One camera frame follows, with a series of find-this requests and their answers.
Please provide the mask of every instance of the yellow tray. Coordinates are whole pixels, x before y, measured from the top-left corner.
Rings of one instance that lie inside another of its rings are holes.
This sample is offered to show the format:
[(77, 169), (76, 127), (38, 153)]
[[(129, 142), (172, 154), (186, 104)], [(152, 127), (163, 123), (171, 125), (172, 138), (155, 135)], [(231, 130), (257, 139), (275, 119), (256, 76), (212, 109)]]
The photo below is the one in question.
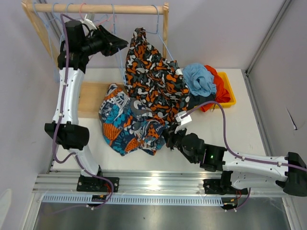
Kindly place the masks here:
[(218, 72), (217, 74), (222, 78), (224, 82), (224, 88), (227, 89), (227, 91), (230, 94), (230, 101), (226, 103), (221, 103), (221, 106), (223, 108), (229, 108), (230, 106), (236, 104), (236, 98), (235, 98), (234, 92), (232, 91), (227, 74), (225, 72)]

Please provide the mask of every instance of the wooden clothes rack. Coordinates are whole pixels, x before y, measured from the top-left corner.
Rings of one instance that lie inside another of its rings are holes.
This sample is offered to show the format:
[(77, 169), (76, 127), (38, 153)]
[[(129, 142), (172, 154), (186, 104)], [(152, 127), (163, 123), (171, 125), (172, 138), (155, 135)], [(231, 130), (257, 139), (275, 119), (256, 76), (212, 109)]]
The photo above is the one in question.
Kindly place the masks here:
[[(164, 3), (163, 6), (132, 6), (132, 5), (91, 5), (91, 4), (47, 4), (36, 3), (35, 10), (33, 8), (32, 0), (22, 0), (22, 7), (33, 27), (36, 30), (37, 35), (42, 41), (45, 49), (49, 55), (53, 56), (53, 61), (58, 66), (59, 51), (56, 49), (52, 41), (49, 44), (48, 32), (41, 21), (36, 15), (36, 12), (57, 12), (57, 13), (109, 13), (113, 14), (153, 14), (163, 15), (163, 41), (167, 45), (167, 31), (168, 31), (168, 3)], [(167, 51), (163, 45), (163, 57), (166, 58)], [(109, 83), (97, 83), (97, 82), (83, 82), (80, 91), (78, 113), (79, 117), (97, 118), (98, 110), (104, 99), (104, 95), (108, 89)]]

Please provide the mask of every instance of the gray wall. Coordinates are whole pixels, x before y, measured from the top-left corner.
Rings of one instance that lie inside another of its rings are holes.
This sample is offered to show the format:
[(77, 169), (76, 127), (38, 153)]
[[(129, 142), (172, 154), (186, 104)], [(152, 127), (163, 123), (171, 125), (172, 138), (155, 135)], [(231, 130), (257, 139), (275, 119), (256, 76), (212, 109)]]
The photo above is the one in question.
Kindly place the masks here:
[(0, 194), (12, 189), (2, 229), (17, 230), (36, 176), (50, 161), (51, 139), (44, 133), (44, 123), (53, 116), (58, 87), (50, 58), (21, 1), (1, 3)]
[[(201, 62), (216, 68), (244, 69), (249, 64), (283, 0), (87, 0), (87, 4), (163, 5), (169, 2), (169, 50), (179, 66)], [(81, 3), (83, 0), (61, 0)], [(155, 31), (155, 15), (118, 15), (118, 35), (130, 42), (136, 27)], [(162, 42), (148, 34), (162, 51)], [(122, 51), (123, 60), (127, 49)], [(114, 57), (97, 54), (89, 67), (117, 67)]]
[[(307, 1), (295, 0), (251, 74), (274, 155), (299, 153), (307, 162)], [(298, 130), (294, 131), (289, 110)], [(295, 198), (307, 229), (307, 198)]]

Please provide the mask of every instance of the metal surface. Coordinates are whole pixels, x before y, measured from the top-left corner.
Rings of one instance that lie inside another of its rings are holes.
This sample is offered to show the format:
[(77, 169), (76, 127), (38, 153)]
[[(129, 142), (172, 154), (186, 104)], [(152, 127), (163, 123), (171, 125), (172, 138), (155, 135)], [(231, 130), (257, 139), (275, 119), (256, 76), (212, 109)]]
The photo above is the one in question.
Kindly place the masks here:
[[(119, 172), (104, 171), (106, 177), (119, 177), (118, 195), (137, 196), (216, 196), (205, 195), (204, 179), (219, 179), (219, 173), (196, 172)], [(40, 174), (33, 188), (34, 193), (58, 194), (104, 194), (77, 192), (80, 171), (50, 172)], [(253, 188), (252, 197), (285, 197), (288, 196), (279, 188)]]
[[(93, 195), (87, 194), (46, 194), (43, 202), (46, 203), (83, 203), (100, 204), (92, 201)], [(108, 204), (120, 205), (176, 205), (176, 206), (222, 206), (220, 197), (203, 196), (158, 196), (158, 195), (116, 195), (113, 194)]]
[(250, 199), (238, 212), (220, 207), (105, 205), (91, 211), (43, 203), (35, 230), (289, 230), (280, 198)]
[(277, 27), (279, 26), (280, 22), (283, 19), (283, 16), (285, 15), (285, 13), (287, 12), (287, 10), (289, 9), (290, 4), (293, 2), (293, 0), (285, 0), (283, 5), (281, 6), (280, 10), (278, 11), (274, 21), (272, 22), (267, 34), (265, 35), (261, 45), (259, 46), (255, 56), (253, 57), (251, 63), (248, 65), (247, 68), (247, 75), (250, 74), (250, 72), (252, 71), (253, 67), (255, 66), (255, 64), (257, 63), (257, 61), (259, 60), (259, 58), (261, 57), (262, 53), (264, 52), (265, 48), (267, 47), (268, 43), (270, 42), (273, 34), (275, 33)]

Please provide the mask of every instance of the wooden rod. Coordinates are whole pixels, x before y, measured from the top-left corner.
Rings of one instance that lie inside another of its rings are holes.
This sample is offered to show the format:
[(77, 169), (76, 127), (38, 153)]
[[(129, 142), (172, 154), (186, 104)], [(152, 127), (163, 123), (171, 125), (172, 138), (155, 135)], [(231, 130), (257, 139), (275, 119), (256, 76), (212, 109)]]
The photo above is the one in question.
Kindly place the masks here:
[(42, 20), (32, 11), (29, 10), (28, 6), (32, 5), (32, 0), (22, 0), (22, 7), (25, 12), (25, 14), (28, 16), (30, 22), (32, 23), (37, 35), (39, 36), (40, 40), (42, 41), (45, 49), (49, 53), (49, 55), (53, 56), (53, 61), (58, 66), (58, 55), (59, 51), (56, 49), (56, 47), (53, 45), (53, 42), (48, 39), (48, 32), (45, 28), (44, 24), (42, 23)]
[[(168, 34), (168, 12), (169, 12), (169, 7), (168, 3), (166, 2), (163, 5), (163, 41), (166, 46), (167, 46), (167, 34)], [(163, 45), (162, 56), (164, 58), (167, 58), (167, 50), (165, 45)]]
[[(53, 4), (35, 4), (37, 12), (52, 12)], [(81, 4), (55, 4), (53, 12), (57, 13), (79, 13)], [(27, 5), (28, 9), (34, 12), (33, 5)], [(159, 14), (164, 14), (164, 7), (157, 6)], [(113, 13), (111, 5), (92, 5), (84, 4), (81, 7), (81, 13)], [(158, 14), (154, 6), (133, 6), (133, 5), (114, 5), (114, 13), (116, 14)]]

